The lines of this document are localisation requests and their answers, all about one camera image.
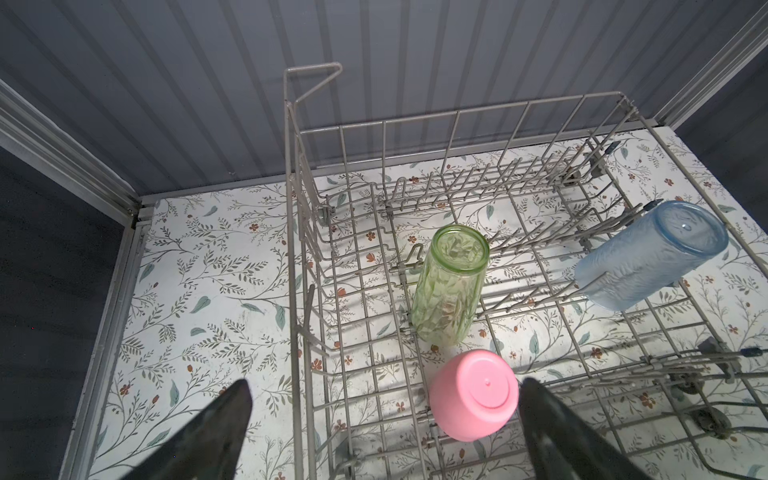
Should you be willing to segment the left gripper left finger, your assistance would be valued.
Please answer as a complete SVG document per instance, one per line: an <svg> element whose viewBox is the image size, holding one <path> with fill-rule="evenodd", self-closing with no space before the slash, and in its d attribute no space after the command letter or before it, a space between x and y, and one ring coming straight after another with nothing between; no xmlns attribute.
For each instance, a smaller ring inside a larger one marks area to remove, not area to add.
<svg viewBox="0 0 768 480"><path fill-rule="evenodd" d="M127 479L232 479L252 412L248 382L239 379Z"/></svg>

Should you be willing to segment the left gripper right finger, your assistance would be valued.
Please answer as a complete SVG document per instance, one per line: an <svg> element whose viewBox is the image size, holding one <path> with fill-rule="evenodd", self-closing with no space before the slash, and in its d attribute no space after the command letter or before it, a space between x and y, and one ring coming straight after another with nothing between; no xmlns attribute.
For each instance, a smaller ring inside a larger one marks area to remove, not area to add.
<svg viewBox="0 0 768 480"><path fill-rule="evenodd" d="M649 476L533 378L518 411L538 479L647 479Z"/></svg>

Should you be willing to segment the pink cup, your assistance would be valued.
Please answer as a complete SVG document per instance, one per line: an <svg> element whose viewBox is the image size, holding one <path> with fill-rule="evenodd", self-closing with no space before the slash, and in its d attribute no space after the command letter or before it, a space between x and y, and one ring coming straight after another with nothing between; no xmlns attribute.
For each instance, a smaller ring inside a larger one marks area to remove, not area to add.
<svg viewBox="0 0 768 480"><path fill-rule="evenodd" d="M488 350L464 352L429 383L429 406L450 438L474 442L500 430L515 413L519 384L513 370Z"/></svg>

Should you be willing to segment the green transparent cup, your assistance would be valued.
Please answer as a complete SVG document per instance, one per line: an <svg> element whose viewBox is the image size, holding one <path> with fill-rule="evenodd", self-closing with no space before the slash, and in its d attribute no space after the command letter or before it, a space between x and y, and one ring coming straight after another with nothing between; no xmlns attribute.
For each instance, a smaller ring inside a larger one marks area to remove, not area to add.
<svg viewBox="0 0 768 480"><path fill-rule="evenodd" d="M447 225L433 236L417 282L410 321L430 344L453 346L466 338L475 321L490 247L465 225Z"/></svg>

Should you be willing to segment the blue-grey transparent cup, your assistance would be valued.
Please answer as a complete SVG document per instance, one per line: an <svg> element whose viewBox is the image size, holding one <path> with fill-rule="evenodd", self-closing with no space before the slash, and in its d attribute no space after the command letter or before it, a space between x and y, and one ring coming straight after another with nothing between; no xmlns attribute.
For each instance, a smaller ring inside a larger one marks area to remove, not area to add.
<svg viewBox="0 0 768 480"><path fill-rule="evenodd" d="M590 301L625 311L713 259L729 244L708 210L665 201L582 258L574 280Z"/></svg>

